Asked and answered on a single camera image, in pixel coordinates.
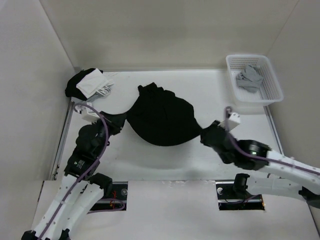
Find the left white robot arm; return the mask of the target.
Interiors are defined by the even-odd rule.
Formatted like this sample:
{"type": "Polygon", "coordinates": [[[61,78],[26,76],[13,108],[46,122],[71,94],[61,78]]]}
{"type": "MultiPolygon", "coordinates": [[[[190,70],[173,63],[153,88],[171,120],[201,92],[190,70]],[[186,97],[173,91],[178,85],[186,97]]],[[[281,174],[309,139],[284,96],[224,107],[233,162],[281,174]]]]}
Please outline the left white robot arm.
{"type": "Polygon", "coordinates": [[[69,240],[87,214],[94,212],[99,201],[108,204],[106,211],[122,211],[124,199],[117,199],[112,178],[96,173],[109,137],[121,132],[127,115],[100,112],[98,119],[83,126],[75,141],[76,147],[67,161],[60,187],[46,213],[23,240],[69,240]]]}

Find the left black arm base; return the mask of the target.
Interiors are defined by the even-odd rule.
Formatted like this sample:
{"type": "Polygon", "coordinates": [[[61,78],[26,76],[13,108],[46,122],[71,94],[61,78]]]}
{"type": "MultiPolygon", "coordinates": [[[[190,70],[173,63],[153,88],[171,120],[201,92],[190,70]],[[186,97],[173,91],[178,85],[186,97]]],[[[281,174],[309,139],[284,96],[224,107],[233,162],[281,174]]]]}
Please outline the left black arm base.
{"type": "Polygon", "coordinates": [[[95,203],[90,212],[96,211],[110,211],[110,210],[118,210],[120,208],[121,211],[127,210],[127,198],[128,198],[128,182],[120,181],[114,182],[112,184],[111,192],[108,195],[104,195],[100,200],[95,203]]]}

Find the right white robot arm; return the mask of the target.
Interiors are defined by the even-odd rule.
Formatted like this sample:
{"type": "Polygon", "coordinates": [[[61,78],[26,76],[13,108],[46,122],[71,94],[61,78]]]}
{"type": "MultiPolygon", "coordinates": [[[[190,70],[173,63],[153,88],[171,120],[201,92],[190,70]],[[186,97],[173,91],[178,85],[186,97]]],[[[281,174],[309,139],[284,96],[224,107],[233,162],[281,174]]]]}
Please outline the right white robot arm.
{"type": "Polygon", "coordinates": [[[260,178],[238,173],[231,190],[239,199],[266,194],[297,199],[317,209],[320,207],[319,168],[282,155],[259,141],[238,140],[219,121],[200,132],[200,142],[212,148],[224,164],[275,176],[260,178]]]}

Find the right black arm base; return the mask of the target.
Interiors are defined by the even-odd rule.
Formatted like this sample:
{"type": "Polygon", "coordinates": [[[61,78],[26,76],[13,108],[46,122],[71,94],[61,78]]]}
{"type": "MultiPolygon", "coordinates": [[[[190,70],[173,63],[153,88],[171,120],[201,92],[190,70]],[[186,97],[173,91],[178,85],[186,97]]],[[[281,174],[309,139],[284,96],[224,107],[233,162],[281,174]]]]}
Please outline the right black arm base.
{"type": "Polygon", "coordinates": [[[247,191],[247,173],[238,173],[234,180],[215,182],[218,209],[220,211],[265,210],[262,195],[252,195],[247,191]]]}

